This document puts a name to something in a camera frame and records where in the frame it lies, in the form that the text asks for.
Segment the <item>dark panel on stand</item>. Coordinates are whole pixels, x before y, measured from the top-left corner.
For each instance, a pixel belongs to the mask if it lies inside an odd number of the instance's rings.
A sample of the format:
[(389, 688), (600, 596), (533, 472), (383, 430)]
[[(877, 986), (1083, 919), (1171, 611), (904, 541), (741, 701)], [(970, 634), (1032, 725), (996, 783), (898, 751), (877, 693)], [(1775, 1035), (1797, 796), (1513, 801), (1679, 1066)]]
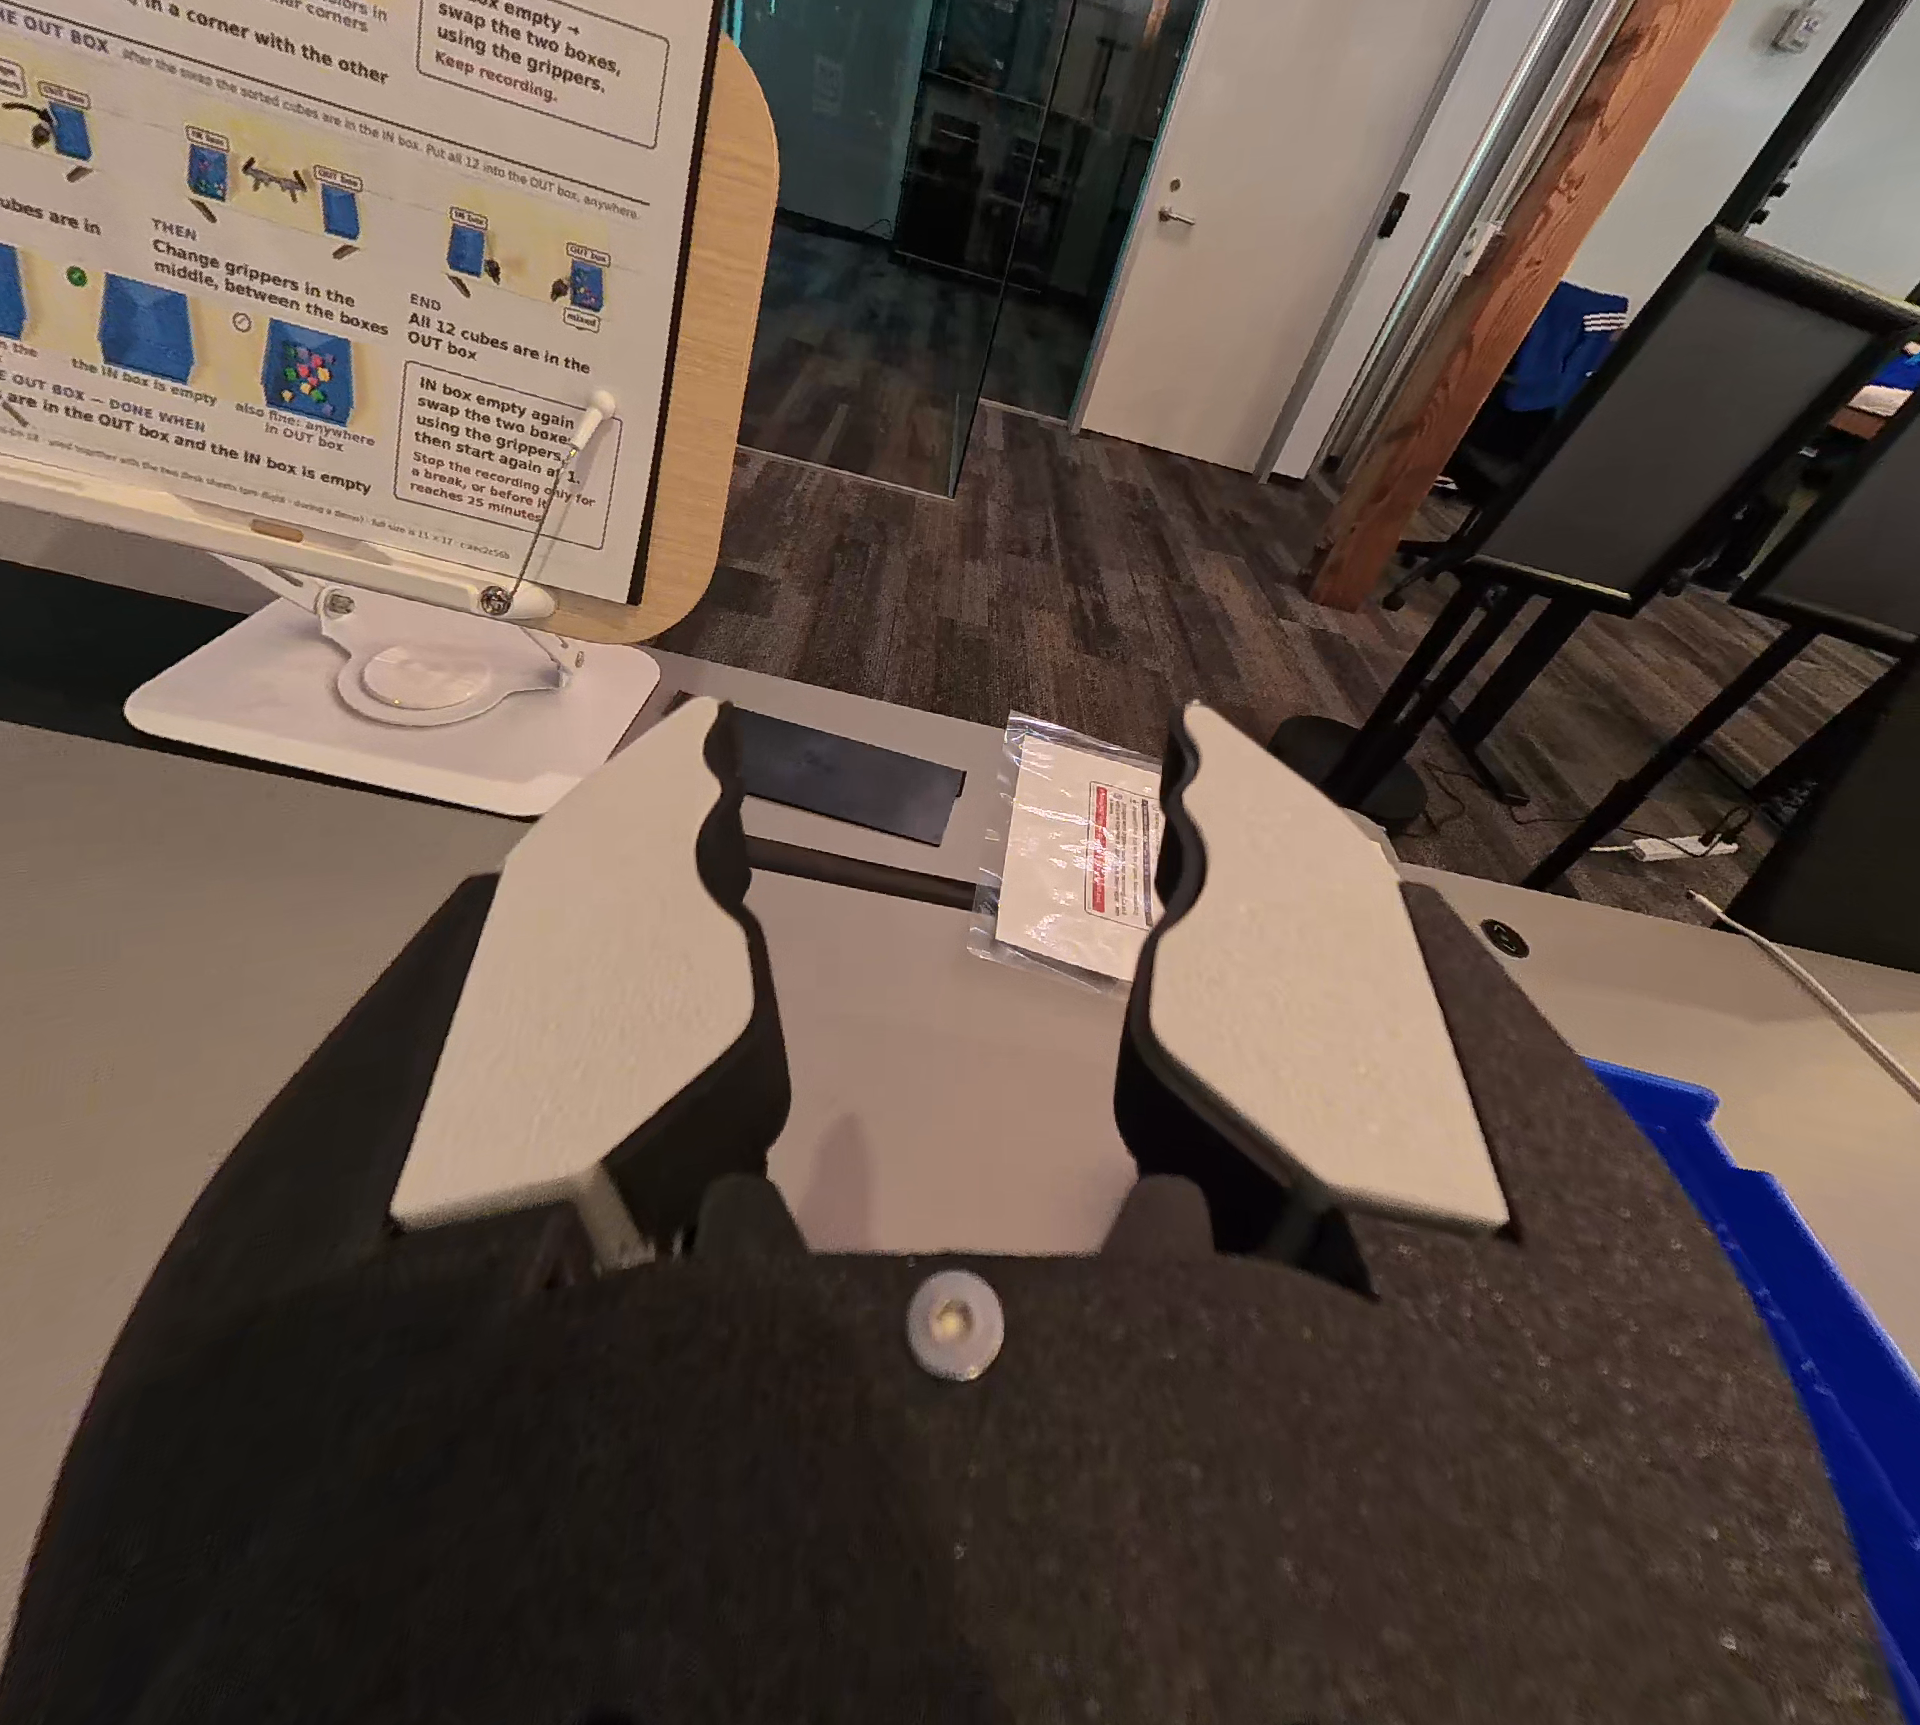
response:
[(1918, 416), (1912, 400), (1735, 596), (1795, 625), (1899, 652), (1918, 638)]

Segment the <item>blue plastic bin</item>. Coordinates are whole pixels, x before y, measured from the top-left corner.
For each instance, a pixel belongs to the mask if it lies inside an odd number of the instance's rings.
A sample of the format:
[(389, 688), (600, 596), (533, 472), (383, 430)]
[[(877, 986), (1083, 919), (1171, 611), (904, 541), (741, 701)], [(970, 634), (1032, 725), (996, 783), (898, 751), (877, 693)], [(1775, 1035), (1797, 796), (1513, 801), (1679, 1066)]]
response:
[(1918, 1378), (1775, 1176), (1738, 1165), (1706, 1088), (1591, 1061), (1717, 1235), (1769, 1329), (1845, 1513), (1891, 1683), (1918, 1718)]

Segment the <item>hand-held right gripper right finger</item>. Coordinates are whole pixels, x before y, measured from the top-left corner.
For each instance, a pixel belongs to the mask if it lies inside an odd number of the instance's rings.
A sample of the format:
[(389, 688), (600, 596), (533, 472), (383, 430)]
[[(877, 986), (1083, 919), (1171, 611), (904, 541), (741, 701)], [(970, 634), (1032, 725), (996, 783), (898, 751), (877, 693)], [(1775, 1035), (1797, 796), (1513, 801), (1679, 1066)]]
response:
[(1116, 1066), (1144, 1179), (1196, 1184), (1227, 1252), (1324, 1252), (1361, 1216), (1513, 1219), (1395, 860), (1206, 705), (1168, 729), (1161, 913)]

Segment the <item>laminated paper sheet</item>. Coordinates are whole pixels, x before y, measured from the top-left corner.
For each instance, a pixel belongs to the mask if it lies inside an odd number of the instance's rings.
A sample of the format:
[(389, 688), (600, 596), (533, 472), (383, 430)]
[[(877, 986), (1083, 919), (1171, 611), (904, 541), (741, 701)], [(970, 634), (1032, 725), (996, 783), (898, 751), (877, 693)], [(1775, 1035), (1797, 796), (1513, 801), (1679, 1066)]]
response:
[(1163, 762), (1016, 712), (973, 890), (975, 956), (1127, 992), (1161, 916)]

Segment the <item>metal storage shelf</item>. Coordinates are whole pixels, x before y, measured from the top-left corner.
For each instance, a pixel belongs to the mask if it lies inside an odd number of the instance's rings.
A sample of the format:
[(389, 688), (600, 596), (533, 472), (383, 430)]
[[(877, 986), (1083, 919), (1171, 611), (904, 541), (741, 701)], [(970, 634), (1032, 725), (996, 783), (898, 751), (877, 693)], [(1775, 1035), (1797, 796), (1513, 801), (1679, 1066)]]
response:
[(892, 247), (1041, 295), (1089, 129), (1055, 96), (1076, 0), (930, 0)]

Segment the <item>black round base table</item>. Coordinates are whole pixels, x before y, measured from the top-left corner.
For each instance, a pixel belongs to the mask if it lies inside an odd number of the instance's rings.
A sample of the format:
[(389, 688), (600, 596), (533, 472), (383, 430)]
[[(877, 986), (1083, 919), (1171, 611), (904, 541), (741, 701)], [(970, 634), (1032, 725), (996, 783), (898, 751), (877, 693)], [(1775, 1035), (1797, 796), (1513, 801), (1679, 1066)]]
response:
[(1295, 714), (1266, 748), (1391, 839), (1429, 812), (1412, 755), (1431, 729), (1487, 793), (1524, 804), (1524, 790), (1482, 748), (1596, 609), (1595, 594), (1470, 566), (1363, 725)]

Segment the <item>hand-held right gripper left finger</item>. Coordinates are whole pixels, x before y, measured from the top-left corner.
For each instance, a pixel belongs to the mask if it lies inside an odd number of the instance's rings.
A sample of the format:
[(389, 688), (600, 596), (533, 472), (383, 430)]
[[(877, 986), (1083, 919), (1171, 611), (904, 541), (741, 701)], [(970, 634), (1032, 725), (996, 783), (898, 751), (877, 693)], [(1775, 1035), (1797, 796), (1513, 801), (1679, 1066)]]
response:
[(748, 907), (737, 711), (691, 699), (504, 860), (391, 1216), (569, 1211), (605, 1269), (793, 1250), (768, 1180), (793, 1108)]

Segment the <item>dark computer monitor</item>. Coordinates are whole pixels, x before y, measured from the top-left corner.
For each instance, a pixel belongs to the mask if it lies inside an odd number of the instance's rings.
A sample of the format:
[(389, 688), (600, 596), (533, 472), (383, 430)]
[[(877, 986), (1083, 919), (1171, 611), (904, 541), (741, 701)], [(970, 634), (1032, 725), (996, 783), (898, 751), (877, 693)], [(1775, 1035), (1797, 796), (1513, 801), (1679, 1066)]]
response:
[(1469, 535), (1463, 588), (1634, 614), (1914, 331), (1906, 298), (1708, 226)]

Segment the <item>black office chair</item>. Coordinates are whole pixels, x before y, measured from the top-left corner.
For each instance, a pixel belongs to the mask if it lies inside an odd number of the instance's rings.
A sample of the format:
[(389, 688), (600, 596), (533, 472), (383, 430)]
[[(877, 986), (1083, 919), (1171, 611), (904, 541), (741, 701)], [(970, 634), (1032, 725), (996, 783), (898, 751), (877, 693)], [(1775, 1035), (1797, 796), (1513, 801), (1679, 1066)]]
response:
[(1504, 394), (1492, 395), (1457, 443), (1443, 478), (1469, 503), (1464, 519), (1445, 540), (1405, 540), (1398, 556), (1407, 570), (1382, 598), (1382, 607), (1398, 609), (1412, 586), (1448, 571), (1466, 554), (1469, 537), (1478, 528), (1478, 516), (1495, 503), (1504, 487), (1521, 475), (1539, 440), (1551, 430), (1557, 407), (1516, 409)]

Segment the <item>blue jacket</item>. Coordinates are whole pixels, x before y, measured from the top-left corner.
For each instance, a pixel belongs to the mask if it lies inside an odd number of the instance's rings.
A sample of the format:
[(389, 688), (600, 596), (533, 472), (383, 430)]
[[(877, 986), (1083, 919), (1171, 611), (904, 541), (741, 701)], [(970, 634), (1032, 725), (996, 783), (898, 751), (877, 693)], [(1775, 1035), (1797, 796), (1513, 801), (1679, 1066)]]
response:
[(1558, 282), (1501, 380), (1501, 404), (1518, 413), (1563, 409), (1598, 369), (1629, 319), (1624, 294)]

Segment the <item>wooden post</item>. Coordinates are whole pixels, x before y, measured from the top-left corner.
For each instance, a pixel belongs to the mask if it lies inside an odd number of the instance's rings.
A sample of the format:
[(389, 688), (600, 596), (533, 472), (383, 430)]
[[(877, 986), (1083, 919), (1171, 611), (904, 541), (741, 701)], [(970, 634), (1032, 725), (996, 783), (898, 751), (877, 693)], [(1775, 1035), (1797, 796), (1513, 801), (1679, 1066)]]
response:
[(1363, 441), (1302, 581), (1363, 606), (1513, 351), (1570, 270), (1735, 0), (1630, 0), (1516, 201)]

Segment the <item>illustrated instruction sheet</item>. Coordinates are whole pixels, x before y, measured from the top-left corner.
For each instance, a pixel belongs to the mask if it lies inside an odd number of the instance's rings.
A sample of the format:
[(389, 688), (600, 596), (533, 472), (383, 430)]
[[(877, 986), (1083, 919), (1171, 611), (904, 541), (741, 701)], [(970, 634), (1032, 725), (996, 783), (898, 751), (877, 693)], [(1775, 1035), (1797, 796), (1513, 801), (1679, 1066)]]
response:
[(722, 0), (4, 0), (4, 494), (641, 598)]

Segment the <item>white door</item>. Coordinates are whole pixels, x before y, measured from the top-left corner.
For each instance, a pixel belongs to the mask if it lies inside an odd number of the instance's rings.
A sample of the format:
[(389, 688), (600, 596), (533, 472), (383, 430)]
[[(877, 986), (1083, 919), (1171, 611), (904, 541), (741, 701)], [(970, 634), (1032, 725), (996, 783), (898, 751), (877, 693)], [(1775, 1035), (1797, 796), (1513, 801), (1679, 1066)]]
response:
[(1072, 424), (1252, 470), (1476, 0), (1203, 0)]

